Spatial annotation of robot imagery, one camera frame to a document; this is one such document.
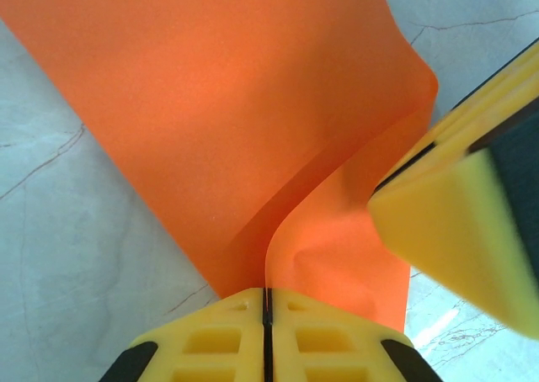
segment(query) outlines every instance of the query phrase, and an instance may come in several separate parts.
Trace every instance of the marble floor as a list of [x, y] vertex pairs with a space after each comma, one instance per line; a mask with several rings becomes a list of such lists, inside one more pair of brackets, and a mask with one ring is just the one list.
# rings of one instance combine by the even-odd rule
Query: marble floor
[[[434, 119], [539, 36], [539, 0], [388, 0], [440, 80]], [[145, 330], [216, 300], [0, 23], [0, 380], [98, 380]], [[539, 342], [421, 273], [406, 333], [445, 381], [534, 381]]]

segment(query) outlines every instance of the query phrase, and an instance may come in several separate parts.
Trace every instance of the orange paper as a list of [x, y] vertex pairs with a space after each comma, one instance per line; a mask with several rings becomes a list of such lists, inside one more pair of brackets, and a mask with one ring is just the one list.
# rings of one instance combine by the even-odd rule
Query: orange paper
[[293, 288], [402, 328], [365, 203], [435, 78], [385, 0], [0, 0], [215, 291]]

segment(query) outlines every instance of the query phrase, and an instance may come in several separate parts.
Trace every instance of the yellow gripper pad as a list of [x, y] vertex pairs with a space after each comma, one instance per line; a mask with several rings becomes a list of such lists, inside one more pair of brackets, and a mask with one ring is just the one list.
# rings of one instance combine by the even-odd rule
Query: yellow gripper pad
[[369, 202], [386, 246], [539, 338], [539, 43], [459, 103]]
[[100, 382], [441, 382], [401, 333], [247, 289], [138, 337]]

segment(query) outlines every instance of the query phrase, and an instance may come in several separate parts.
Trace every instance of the white marble surface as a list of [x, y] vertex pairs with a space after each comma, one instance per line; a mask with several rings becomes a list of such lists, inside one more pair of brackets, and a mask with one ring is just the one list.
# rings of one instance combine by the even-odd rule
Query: white marble surface
[[[447, 111], [539, 35], [539, 0], [388, 0]], [[97, 381], [129, 341], [215, 300], [0, 24], [0, 381]], [[539, 343], [413, 273], [406, 333], [446, 381], [534, 381]]]

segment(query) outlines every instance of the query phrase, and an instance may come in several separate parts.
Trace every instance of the rectangular hole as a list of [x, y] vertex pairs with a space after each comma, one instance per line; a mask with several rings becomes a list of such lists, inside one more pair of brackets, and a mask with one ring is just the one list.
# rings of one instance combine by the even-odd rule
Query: rectangular hole
[[360, 367], [309, 368], [307, 382], [369, 382], [367, 371]]
[[189, 336], [186, 354], [229, 354], [239, 351], [242, 333], [235, 327], [199, 329]]
[[296, 302], [288, 302], [288, 310], [303, 311], [306, 309], [302, 305], [297, 304]]
[[171, 382], [234, 382], [234, 369], [177, 369]]
[[300, 353], [342, 353], [354, 351], [352, 341], [337, 327], [310, 326], [296, 330]]
[[247, 310], [247, 309], [249, 309], [249, 303], [247, 301], [240, 302], [234, 305], [232, 308], [230, 308], [230, 310], [238, 310], [238, 311]]

